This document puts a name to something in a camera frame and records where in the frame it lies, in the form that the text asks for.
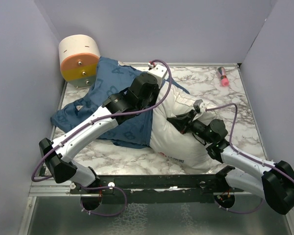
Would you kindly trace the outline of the white pillow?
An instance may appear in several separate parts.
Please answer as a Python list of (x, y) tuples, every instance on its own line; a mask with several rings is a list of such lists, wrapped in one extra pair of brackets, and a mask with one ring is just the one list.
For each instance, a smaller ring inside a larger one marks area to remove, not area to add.
[(165, 82), (158, 95), (163, 102), (152, 110), (150, 147), (190, 174), (211, 173), (221, 166), (207, 153), (207, 141), (194, 137), (189, 118), (198, 97)]

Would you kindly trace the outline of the blue cartoon print pillowcase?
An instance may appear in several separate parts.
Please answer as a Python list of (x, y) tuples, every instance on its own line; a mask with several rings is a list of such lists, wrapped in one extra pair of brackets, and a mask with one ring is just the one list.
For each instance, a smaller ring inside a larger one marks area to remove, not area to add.
[(86, 146), (95, 139), (122, 147), (150, 146), (153, 115), (178, 92), (189, 94), (172, 78), (158, 85), (147, 72), (101, 57), (88, 93), (51, 117), (52, 124), (68, 136), (50, 141), (50, 146), (60, 149), (74, 140)]

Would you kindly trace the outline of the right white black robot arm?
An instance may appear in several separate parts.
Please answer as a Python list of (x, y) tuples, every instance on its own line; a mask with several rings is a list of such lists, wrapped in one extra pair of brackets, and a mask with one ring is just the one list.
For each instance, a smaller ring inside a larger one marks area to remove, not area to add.
[(275, 212), (286, 215), (294, 207), (294, 170), (285, 161), (262, 160), (231, 145), (228, 131), (220, 119), (209, 124), (195, 119), (196, 112), (169, 117), (167, 120), (181, 134), (192, 133), (208, 146), (208, 155), (227, 166), (217, 173), (216, 188), (227, 191), (238, 188), (257, 195)]

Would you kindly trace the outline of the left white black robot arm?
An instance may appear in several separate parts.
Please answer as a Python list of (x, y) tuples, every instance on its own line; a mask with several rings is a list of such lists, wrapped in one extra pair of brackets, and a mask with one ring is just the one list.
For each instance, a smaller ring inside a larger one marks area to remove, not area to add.
[(75, 156), (90, 142), (125, 121), (157, 107), (156, 101), (164, 76), (143, 72), (132, 84), (118, 93), (111, 94), (97, 110), (77, 127), (53, 140), (39, 142), (42, 162), (46, 164), (56, 183), (72, 181), (87, 193), (98, 189), (98, 176), (90, 167), (74, 161)]

